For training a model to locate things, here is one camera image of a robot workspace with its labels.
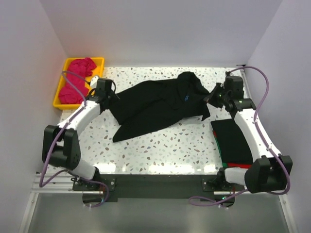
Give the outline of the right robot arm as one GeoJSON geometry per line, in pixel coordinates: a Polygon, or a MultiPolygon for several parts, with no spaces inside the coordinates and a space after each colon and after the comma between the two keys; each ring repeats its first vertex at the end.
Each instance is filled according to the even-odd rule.
{"type": "Polygon", "coordinates": [[[274,146],[261,124],[258,108],[250,98],[244,98],[243,79],[227,74],[225,82],[216,83],[205,100],[230,113],[252,155],[249,168],[222,168],[218,173],[220,180],[246,186],[250,193],[286,194],[290,189],[292,159],[274,146]]]}

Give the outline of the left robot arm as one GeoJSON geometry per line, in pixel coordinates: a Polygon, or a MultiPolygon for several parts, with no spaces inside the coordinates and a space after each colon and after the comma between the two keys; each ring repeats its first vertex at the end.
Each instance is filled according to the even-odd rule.
{"type": "Polygon", "coordinates": [[[44,181],[49,165],[61,167],[65,171],[86,180],[94,180],[98,169],[86,162],[81,155],[79,135],[102,112],[108,109],[109,103],[119,97],[115,93],[113,80],[95,76],[91,82],[91,91],[82,96],[81,105],[64,121],[57,125],[48,125],[44,130],[42,161],[44,163],[40,186],[44,181]]]}

